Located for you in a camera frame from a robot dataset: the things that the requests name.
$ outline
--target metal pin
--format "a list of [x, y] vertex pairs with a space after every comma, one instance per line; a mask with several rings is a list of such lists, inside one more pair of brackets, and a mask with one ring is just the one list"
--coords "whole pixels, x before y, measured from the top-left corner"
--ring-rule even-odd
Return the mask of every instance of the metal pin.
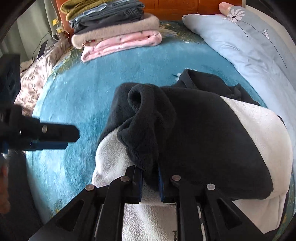
[[45, 134], [47, 132], [47, 126], [42, 127], [42, 132]]
[[180, 180], [181, 180], [181, 176], [179, 176], [179, 175], [173, 175], [173, 176], [172, 176], [172, 179], [173, 179], [174, 181], [180, 181]]
[[207, 185], [207, 189], [209, 189], [209, 190], [211, 190], [211, 191], [215, 190], [215, 188], [216, 188], [216, 186], [215, 186], [214, 184], [212, 184], [212, 183], [209, 183], [209, 184]]
[[128, 176], [122, 176], [122, 177], [120, 178], [120, 180], [121, 180], [122, 182], [128, 182], [128, 181], [129, 181], [129, 177], [128, 177]]
[[88, 184], [88, 185], [86, 185], [85, 186], [85, 190], [87, 190], [87, 191], [92, 191], [92, 190], [94, 190], [94, 185], [92, 185], [92, 184]]

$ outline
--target electrical cable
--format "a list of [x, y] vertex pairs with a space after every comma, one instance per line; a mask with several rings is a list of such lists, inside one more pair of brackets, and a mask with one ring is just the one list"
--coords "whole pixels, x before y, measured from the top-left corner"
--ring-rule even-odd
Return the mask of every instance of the electrical cable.
[[63, 48], [63, 41], [62, 41], [62, 38], [61, 38], [61, 36], [60, 36], [60, 33], [58, 32], [57, 34], [58, 34], [58, 36], [59, 36], [59, 40], [60, 40], [60, 42], [61, 42], [61, 49], [62, 49], [62, 48]]
[[35, 70], [36, 70], [36, 68], [37, 68], [37, 61], [36, 61], [36, 66], [35, 66], [35, 69], [34, 69], [34, 71], [33, 71], [33, 73], [32, 73], [32, 78], [31, 78], [31, 85], [32, 85], [32, 88], [33, 88], [33, 90], [35, 91], [35, 93], [36, 93], [37, 97], [39, 98], [39, 95], [38, 95], [38, 93], [36, 92], [36, 90], [34, 89], [34, 85], [33, 85], [33, 78], [34, 78], [34, 73], [35, 73]]
[[57, 39], [54, 38], [53, 33], [52, 33], [52, 38], [53, 38], [55, 41], [59, 41], [59, 40], [57, 40]]
[[50, 2], [52, 4], [52, 7], [53, 7], [55, 13], [56, 13], [57, 19], [59, 20], [59, 15], [57, 14], [57, 10], [55, 9], [54, 4], [52, 3], [52, 0], [50, 0]]
[[69, 32], [68, 32], [66, 29], [64, 29], [64, 30], [65, 30], [65, 32], [67, 32], [67, 34], [68, 34], [67, 39], [69, 39], [69, 38], [70, 38], [70, 34], [69, 34]]
[[39, 45], [41, 44], [42, 40], [43, 40], [43, 39], [45, 38], [45, 36], [48, 35], [48, 34], [50, 34], [50, 32], [48, 32], [47, 34], [45, 34], [45, 35], [42, 37], [42, 39], [40, 40], [40, 42], [39, 42], [37, 48], [34, 50], [33, 55], [32, 55], [32, 63], [31, 63], [31, 65], [30, 65], [30, 67], [31, 67], [32, 64], [33, 64], [33, 57], [34, 57], [34, 54], [35, 54], [36, 50], [38, 49], [38, 47], [39, 47]]

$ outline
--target blue blanket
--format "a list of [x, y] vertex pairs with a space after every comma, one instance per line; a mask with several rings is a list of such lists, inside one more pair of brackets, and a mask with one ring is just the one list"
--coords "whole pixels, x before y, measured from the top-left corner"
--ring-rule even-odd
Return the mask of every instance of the blue blanket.
[[80, 139], [65, 150], [27, 153], [29, 183], [43, 222], [91, 182], [97, 141], [114, 90], [121, 83], [172, 85], [176, 75], [189, 68], [215, 74], [227, 85], [240, 83], [265, 107], [233, 64], [198, 35], [176, 22], [163, 22], [161, 33], [164, 38], [159, 46], [126, 50], [88, 63], [79, 60], [79, 50], [72, 50], [70, 58], [48, 78], [34, 116], [44, 122], [74, 124]]

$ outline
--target curtain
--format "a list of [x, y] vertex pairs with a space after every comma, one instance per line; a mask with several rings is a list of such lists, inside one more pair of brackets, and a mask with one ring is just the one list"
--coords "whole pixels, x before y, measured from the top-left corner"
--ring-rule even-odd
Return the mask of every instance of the curtain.
[[20, 54], [21, 62], [38, 55], [39, 43], [49, 40], [53, 43], [51, 33], [56, 33], [52, 21], [57, 18], [55, 0], [36, 0], [12, 25], [2, 43], [0, 56], [4, 53]]

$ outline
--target folded clothes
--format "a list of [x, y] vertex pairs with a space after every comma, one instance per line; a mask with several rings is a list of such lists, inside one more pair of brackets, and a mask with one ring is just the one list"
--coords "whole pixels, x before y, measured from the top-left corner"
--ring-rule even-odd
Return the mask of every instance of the folded clothes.
[[107, 54], [137, 48], [142, 46], [155, 46], [161, 43], [162, 36], [158, 31], [143, 31], [125, 34], [106, 39], [98, 44], [84, 46], [81, 56], [83, 62], [102, 57]]
[[74, 29], [74, 34], [83, 34], [98, 28], [105, 28], [112, 25], [136, 22], [141, 20], [143, 16], [144, 12], [141, 8], [134, 7], [131, 9], [126, 9], [103, 19], [81, 21], [76, 25]]
[[68, 0], [61, 5], [61, 12], [67, 14], [66, 20], [69, 21], [83, 12], [95, 8], [110, 0]]
[[[113, 4], [116, 4], [116, 3], [121, 3], [121, 2], [128, 2], [128, 1], [132, 1], [132, 0], [117, 0], [117, 1], [113, 1], [112, 3]], [[77, 16], [76, 18], [72, 19], [70, 22], [72, 21], [79, 21], [80, 18], [84, 17], [84, 16], [87, 16], [91, 13], [94, 13], [94, 12], [100, 12], [102, 11], [103, 9], [105, 9], [107, 7], [107, 3], [103, 3], [97, 7], [94, 7], [92, 9], [89, 9], [89, 10], [86, 10], [85, 12], [83, 12], [82, 14], [80, 14], [79, 16]]]
[[99, 28], [93, 31], [89, 31], [83, 34], [74, 34], [72, 36], [72, 44], [75, 48], [81, 49], [88, 42], [99, 43], [105, 39], [109, 39], [115, 36], [136, 33], [146, 30], [158, 30], [159, 19], [149, 13], [145, 13], [143, 20], [113, 25], [106, 28]]
[[139, 0], [117, 0], [104, 3], [71, 20], [70, 27], [75, 28], [80, 22], [100, 20], [134, 7], [144, 8], [145, 5]]

